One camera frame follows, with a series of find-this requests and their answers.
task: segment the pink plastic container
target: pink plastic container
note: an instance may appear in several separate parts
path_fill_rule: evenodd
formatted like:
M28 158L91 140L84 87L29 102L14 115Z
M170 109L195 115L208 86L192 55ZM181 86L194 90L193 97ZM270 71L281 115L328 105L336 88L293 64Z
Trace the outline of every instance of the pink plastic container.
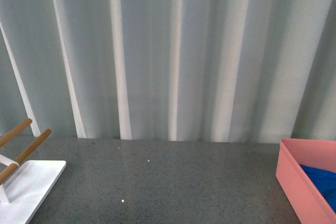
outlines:
M333 224L336 214L301 168L336 173L336 142L282 139L276 177L302 224Z

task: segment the wooden dowel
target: wooden dowel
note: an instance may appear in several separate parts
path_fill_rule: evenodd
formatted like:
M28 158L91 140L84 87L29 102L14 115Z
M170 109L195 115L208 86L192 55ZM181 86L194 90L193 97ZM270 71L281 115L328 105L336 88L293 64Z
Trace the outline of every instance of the wooden dowel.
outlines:
M10 177L13 172L18 168L17 164L11 163L0 173L0 185Z
M0 138L0 148L12 140L17 134L28 127L33 121L30 118L24 120L21 124L16 126L14 129L8 131L5 135Z
M50 129L46 129L39 137L37 137L16 159L15 161L21 165L26 158L51 134Z

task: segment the speckled gray surface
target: speckled gray surface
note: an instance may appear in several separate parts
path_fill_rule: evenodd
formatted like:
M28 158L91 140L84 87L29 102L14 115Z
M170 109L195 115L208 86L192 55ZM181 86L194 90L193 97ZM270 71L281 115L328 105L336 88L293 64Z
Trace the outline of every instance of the speckled gray surface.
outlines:
M15 158L32 140L0 153ZM29 159L67 168L30 223L300 223L275 178L278 153L278 144L51 137Z

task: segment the curtain fold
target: curtain fold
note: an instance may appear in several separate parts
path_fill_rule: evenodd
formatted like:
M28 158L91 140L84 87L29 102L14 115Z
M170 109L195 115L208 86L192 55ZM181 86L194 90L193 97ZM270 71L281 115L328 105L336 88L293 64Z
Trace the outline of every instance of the curtain fold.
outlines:
M336 138L335 0L0 0L0 135Z

